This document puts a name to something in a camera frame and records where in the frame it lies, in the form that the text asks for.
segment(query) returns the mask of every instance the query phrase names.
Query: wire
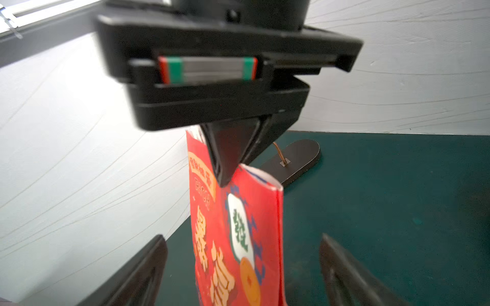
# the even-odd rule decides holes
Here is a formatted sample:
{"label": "wire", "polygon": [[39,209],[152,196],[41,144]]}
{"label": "wire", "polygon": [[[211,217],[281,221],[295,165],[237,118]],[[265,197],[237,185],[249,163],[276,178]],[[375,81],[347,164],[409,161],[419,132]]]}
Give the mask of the wire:
{"label": "wire", "polygon": [[281,149],[279,149],[279,146],[275,143],[275,141],[273,142],[273,144],[275,145],[276,149],[277,149],[277,154],[279,155],[279,157],[282,159],[282,162],[284,163],[284,166],[287,166],[288,163],[286,162],[286,159],[284,158],[284,155],[282,155],[282,151]]}

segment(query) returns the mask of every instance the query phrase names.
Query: red packet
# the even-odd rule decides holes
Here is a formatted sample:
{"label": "red packet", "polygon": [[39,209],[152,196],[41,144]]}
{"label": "red packet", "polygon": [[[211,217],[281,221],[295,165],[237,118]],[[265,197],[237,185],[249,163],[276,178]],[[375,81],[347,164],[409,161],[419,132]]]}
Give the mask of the red packet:
{"label": "red packet", "polygon": [[205,144],[187,132],[196,286],[203,306],[286,305],[281,184],[240,165],[220,188]]}

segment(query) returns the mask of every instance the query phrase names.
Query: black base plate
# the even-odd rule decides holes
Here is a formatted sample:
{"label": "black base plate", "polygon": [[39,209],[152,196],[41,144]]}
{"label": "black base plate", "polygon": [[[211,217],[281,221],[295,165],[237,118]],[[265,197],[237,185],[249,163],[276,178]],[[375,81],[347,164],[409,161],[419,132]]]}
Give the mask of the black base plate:
{"label": "black base plate", "polygon": [[282,154],[289,160],[287,166],[281,165],[279,155],[274,155],[260,166],[260,169],[276,178],[283,187],[291,184],[301,174],[313,167],[321,156],[320,145],[311,139],[301,139],[288,145]]}

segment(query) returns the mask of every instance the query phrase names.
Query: green table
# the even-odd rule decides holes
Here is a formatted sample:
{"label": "green table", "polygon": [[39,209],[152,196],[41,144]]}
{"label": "green table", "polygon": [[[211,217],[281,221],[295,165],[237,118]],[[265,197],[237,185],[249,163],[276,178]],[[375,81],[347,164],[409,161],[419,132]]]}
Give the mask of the green table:
{"label": "green table", "polygon": [[[489,303],[490,137],[288,132],[277,143],[303,138],[322,158],[285,189],[289,306],[328,305],[322,232],[414,305]],[[198,305],[189,219],[168,247],[156,304]]]}

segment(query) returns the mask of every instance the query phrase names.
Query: white wall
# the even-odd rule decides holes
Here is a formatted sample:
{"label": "white wall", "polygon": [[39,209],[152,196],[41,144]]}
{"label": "white wall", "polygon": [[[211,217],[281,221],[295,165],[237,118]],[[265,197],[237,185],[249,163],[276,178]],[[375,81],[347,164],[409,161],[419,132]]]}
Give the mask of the white wall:
{"label": "white wall", "polygon": [[365,44],[351,73],[303,77],[292,129],[490,134],[488,0],[312,0],[306,23]]}
{"label": "white wall", "polygon": [[189,216],[185,133],[134,125],[93,34],[0,80],[0,296],[74,305]]}
{"label": "white wall", "polygon": [[[364,39],[324,69],[296,130],[490,134],[487,0],[314,0]],[[134,126],[93,35],[0,69],[0,296],[73,305],[189,215],[183,129]]]}

